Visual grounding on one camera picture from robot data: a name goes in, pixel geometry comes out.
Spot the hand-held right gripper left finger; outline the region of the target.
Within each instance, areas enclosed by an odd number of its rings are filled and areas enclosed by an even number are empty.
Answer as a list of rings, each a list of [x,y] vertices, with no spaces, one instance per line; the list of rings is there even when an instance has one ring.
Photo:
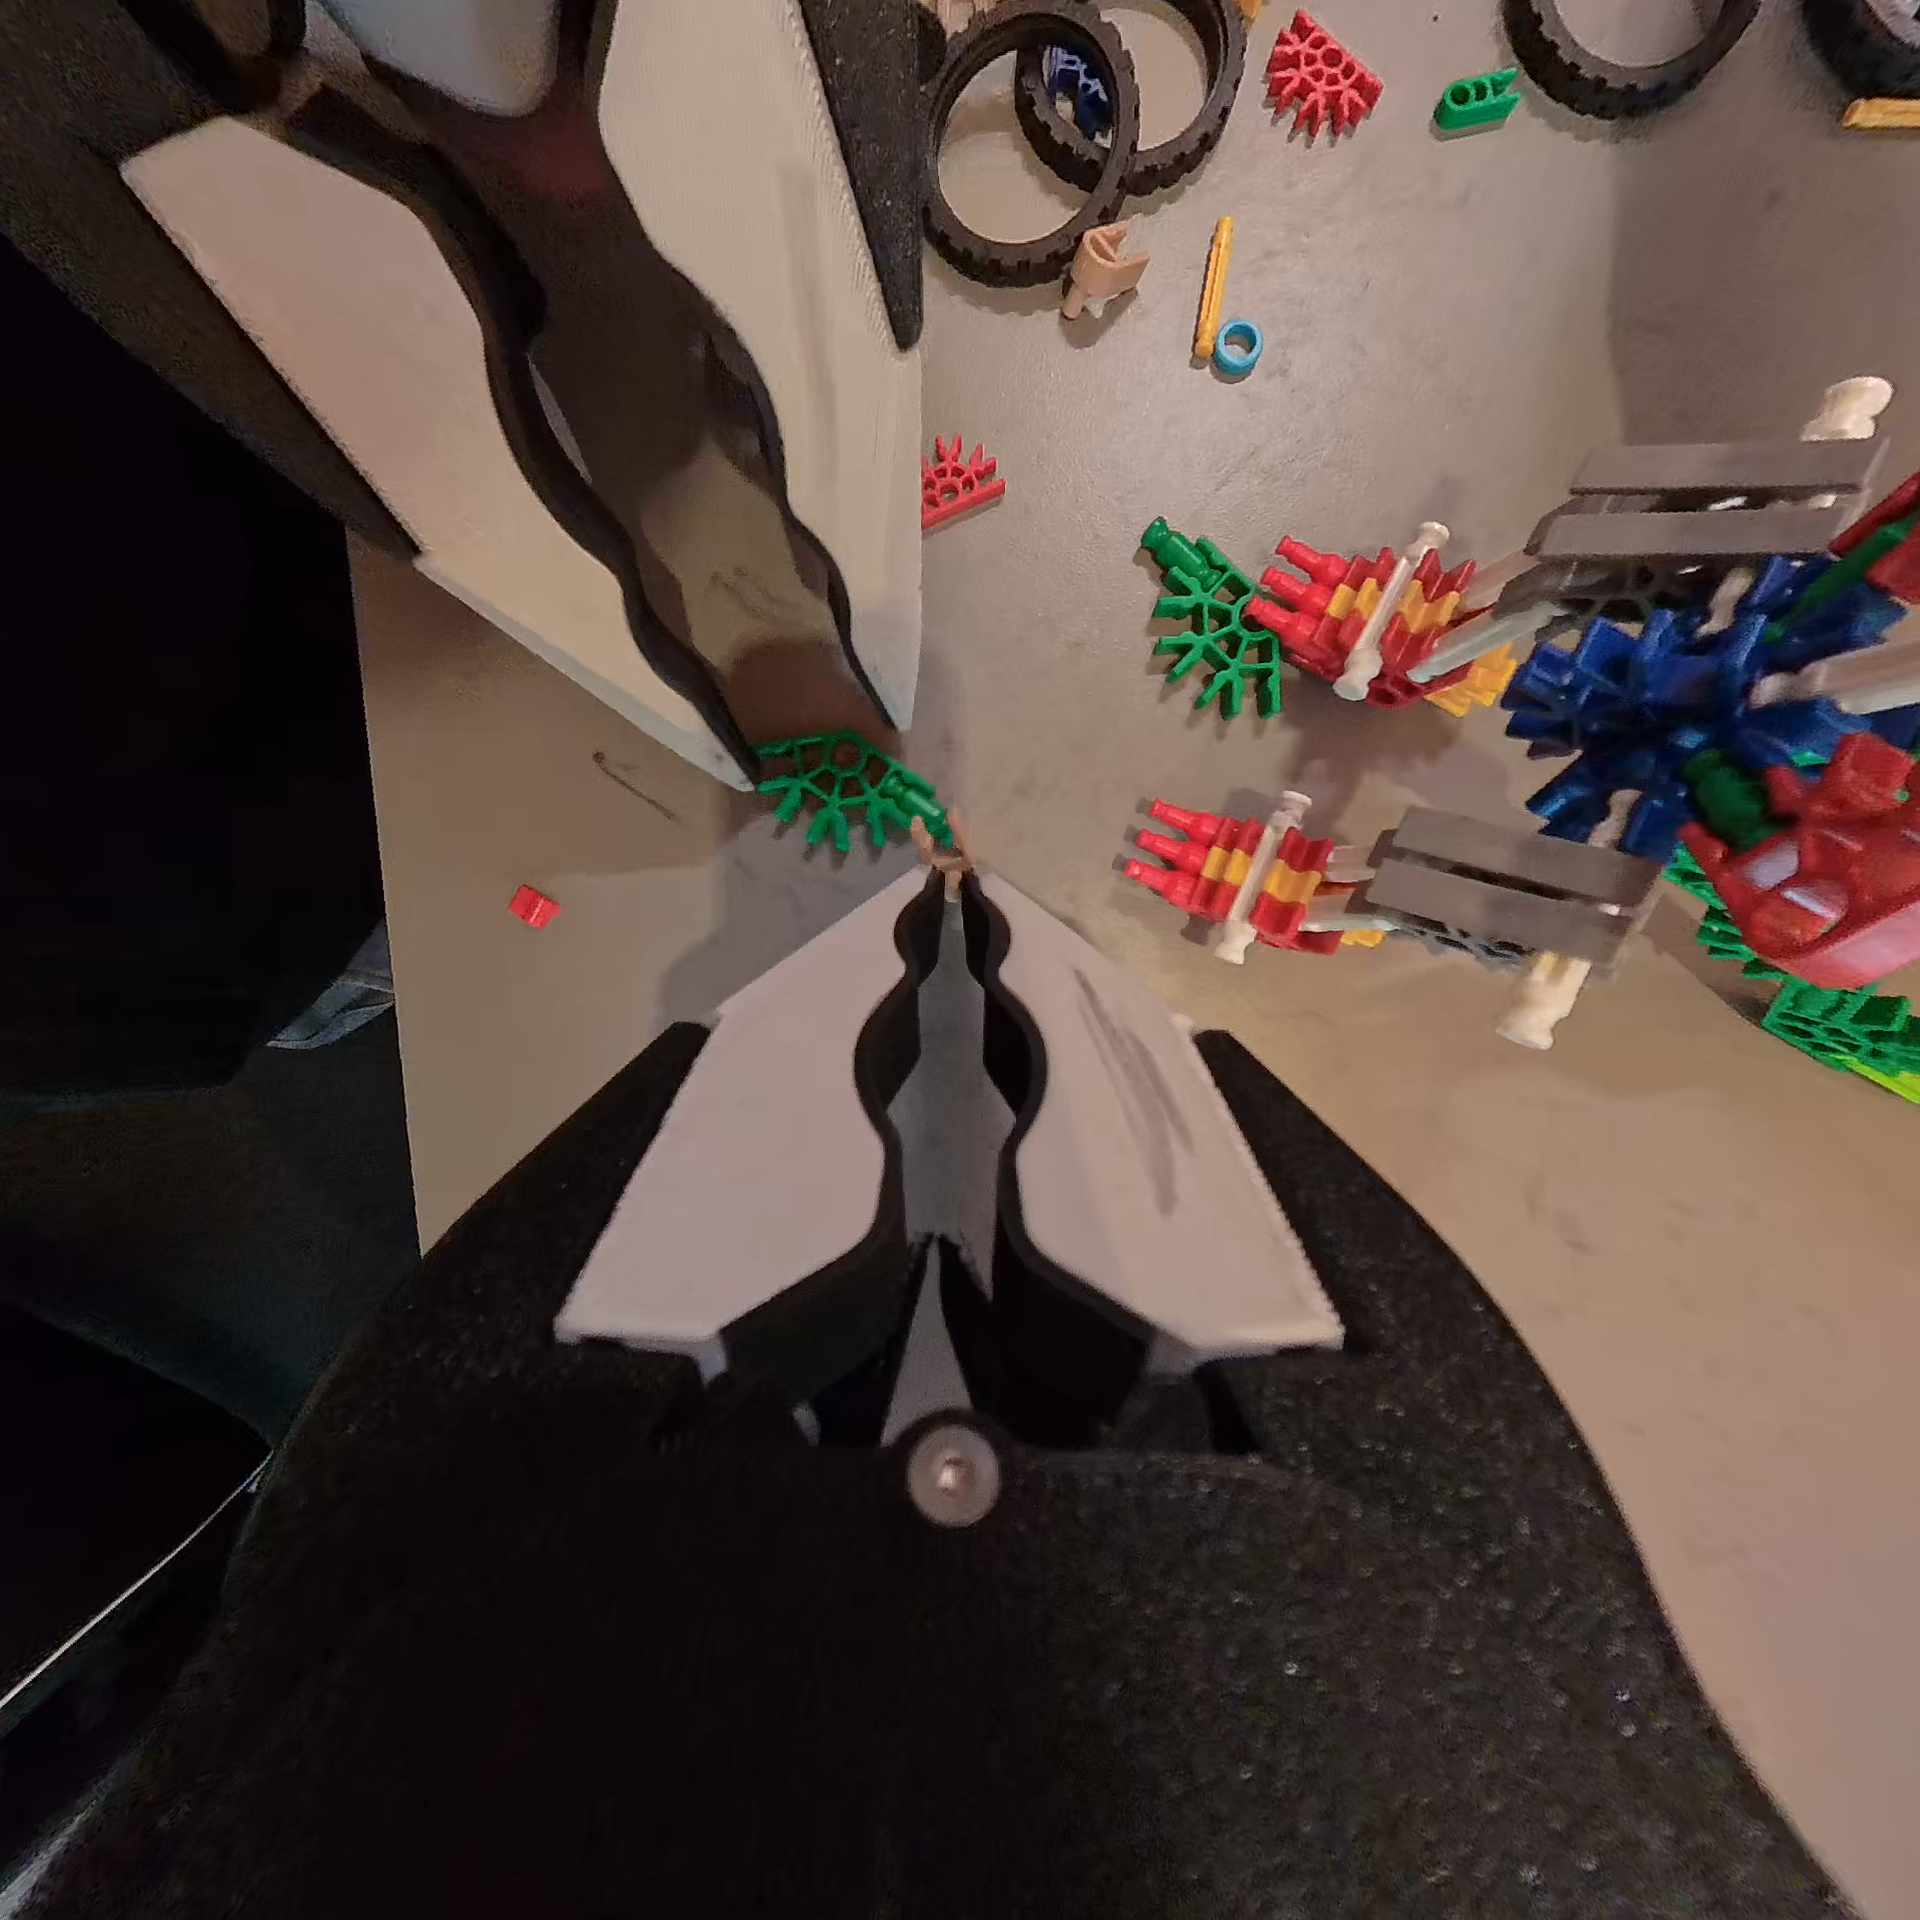
[[[834,1382],[881,1351],[907,1268],[890,1107],[943,933],[944,883],[904,876],[719,1005],[559,1339],[759,1382]]]

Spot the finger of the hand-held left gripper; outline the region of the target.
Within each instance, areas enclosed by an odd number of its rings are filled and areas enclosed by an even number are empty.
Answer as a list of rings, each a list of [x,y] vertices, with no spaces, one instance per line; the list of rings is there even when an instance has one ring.
[[[648,242],[707,301],[820,556],[855,683],[921,674],[921,124],[909,5],[603,5],[592,116]]]
[[[545,403],[545,295],[469,182],[339,88],[122,164],[135,199],[413,549],[416,568],[640,732],[753,791],[759,756],[655,610]]]

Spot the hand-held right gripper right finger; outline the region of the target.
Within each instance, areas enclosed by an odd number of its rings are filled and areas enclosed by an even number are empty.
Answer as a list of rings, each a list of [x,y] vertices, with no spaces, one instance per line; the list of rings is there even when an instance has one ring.
[[[1194,1022],[1001,877],[963,883],[981,1055],[1011,1116],[993,1325],[1043,1382],[1338,1351],[1343,1320]]]

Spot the tan connector piece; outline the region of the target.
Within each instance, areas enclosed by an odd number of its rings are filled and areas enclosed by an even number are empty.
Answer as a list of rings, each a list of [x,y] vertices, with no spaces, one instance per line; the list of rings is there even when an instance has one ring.
[[[1063,284],[1060,317],[1100,319],[1107,306],[1138,288],[1149,253],[1129,244],[1129,221],[1085,228],[1072,253]]]

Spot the green fan-shaped connector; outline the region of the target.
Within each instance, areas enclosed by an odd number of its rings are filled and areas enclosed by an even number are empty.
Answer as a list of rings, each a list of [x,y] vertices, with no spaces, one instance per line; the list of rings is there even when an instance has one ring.
[[[1274,630],[1250,616],[1257,583],[1208,535],[1184,535],[1152,518],[1141,549],[1162,578],[1152,616],[1164,680],[1192,683],[1192,709],[1235,719],[1244,709],[1267,719],[1282,712],[1284,658]]]
[[[781,736],[759,742],[756,794],[779,824],[805,824],[810,846],[850,853],[859,827],[876,847],[916,827],[935,847],[954,847],[954,824],[930,780],[857,732]]]

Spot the red fan-shaped connector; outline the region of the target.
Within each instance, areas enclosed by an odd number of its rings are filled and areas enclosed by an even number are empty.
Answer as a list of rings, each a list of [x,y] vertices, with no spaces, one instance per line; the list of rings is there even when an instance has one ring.
[[[921,514],[925,535],[955,524],[1005,496],[1005,480],[984,443],[967,437],[935,437],[921,458]]]
[[[1265,103],[1290,112],[1299,138],[1344,138],[1381,101],[1381,77],[1314,16],[1299,8],[1265,63]]]

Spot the colourful toy construction model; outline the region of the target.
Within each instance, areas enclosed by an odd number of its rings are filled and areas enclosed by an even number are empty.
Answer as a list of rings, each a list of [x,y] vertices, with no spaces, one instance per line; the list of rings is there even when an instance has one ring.
[[[1227,964],[1466,956],[1519,981],[1501,1037],[1551,1050],[1684,847],[1763,963],[1898,995],[1915,973],[1917,483],[1875,496],[1890,400],[1851,374],[1794,438],[1599,447],[1484,567],[1452,565],[1435,522],[1378,552],[1281,539],[1244,572],[1284,674],[1364,710],[1499,712],[1555,772],[1525,824],[1411,806],[1370,847],[1312,839],[1299,794],[1250,819],[1152,800],[1120,872]]]

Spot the green and lime connector cluster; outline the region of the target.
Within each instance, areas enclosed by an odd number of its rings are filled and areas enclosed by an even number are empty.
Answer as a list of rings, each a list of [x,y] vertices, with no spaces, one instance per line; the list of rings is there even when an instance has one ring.
[[[1815,1062],[1860,1077],[1903,1102],[1917,1104],[1917,1012],[1906,996],[1877,986],[1821,989],[1763,963],[1715,893],[1691,853],[1676,850],[1665,877],[1703,903],[1696,943],[1715,963],[1736,964],[1744,981],[1772,988],[1761,1027]]]

